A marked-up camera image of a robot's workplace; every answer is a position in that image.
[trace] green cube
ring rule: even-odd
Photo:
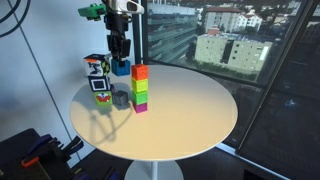
[[[135,92],[132,91],[132,99],[136,105],[148,102],[148,91]]]
[[[131,82],[132,82],[132,89],[135,92],[148,91],[148,79],[137,81],[134,78],[131,78]]]
[[[112,104],[111,91],[94,92],[94,99],[98,106],[106,106]]]

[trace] colorful block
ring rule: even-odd
[[[144,64],[132,65],[131,74],[135,80],[148,79],[148,66]]]
[[[120,106],[127,104],[129,101],[128,93],[121,90],[117,91],[113,95],[113,101],[114,101],[114,104],[118,104]]]
[[[139,105],[148,102],[148,91],[135,92],[132,90],[132,99]]]
[[[131,84],[132,84],[132,89],[135,92],[142,92],[142,91],[148,90],[148,79],[138,81],[138,80],[131,78]]]
[[[104,55],[91,54],[84,58],[85,70],[88,76],[101,77],[110,72],[110,63]]]
[[[136,110],[136,113],[141,113],[148,110],[148,103],[143,103],[139,105],[137,105],[134,101],[132,103],[133,103],[133,108]]]
[[[116,76],[125,76],[130,75],[130,66],[131,63],[128,60],[125,61],[116,61],[111,60],[111,71]]]
[[[95,92],[94,98],[98,106],[105,106],[112,104],[111,91]]]
[[[89,84],[91,87],[91,91],[99,92],[99,91],[109,91],[110,90],[110,78],[108,76],[102,77],[88,77]]]

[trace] apartment building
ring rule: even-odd
[[[224,32],[238,30],[238,19],[241,11],[233,7],[210,7],[205,10],[205,32],[212,26],[218,26]]]
[[[195,60],[213,63],[244,74],[258,74],[271,46],[272,42],[204,34],[197,39]]]
[[[195,8],[148,3],[148,57],[172,62],[196,40]]]

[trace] table top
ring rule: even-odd
[[[70,119],[85,141],[108,154],[143,161],[178,160],[201,154],[222,142],[236,124],[231,94],[195,71],[149,65],[148,111],[132,106],[131,76],[110,75],[129,103],[97,106],[89,85],[70,106]]]

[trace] pink cube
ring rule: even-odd
[[[138,105],[134,101],[132,101],[132,103],[133,103],[133,108],[136,110],[136,113],[141,113],[148,110],[148,103],[143,103]]]

